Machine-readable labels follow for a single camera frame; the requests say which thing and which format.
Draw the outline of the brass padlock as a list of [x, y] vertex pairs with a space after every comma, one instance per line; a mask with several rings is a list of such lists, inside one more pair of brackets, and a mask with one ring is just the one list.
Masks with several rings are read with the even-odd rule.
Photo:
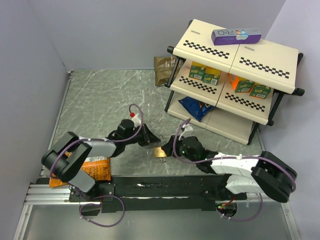
[[153, 148], [153, 156], [155, 158], [163, 159], [167, 157], [167, 154], [162, 149], [162, 146], [165, 143], [165, 138], [162, 135], [158, 136], [159, 142], [157, 143], [157, 146]]

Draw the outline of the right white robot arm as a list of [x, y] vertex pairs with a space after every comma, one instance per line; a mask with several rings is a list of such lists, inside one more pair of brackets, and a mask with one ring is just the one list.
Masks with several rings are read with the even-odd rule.
[[205, 149], [195, 136], [174, 135], [161, 150], [206, 174], [225, 175], [227, 179], [218, 187], [223, 199], [255, 193], [286, 203], [296, 189], [297, 172], [269, 151], [254, 156], [228, 155]]

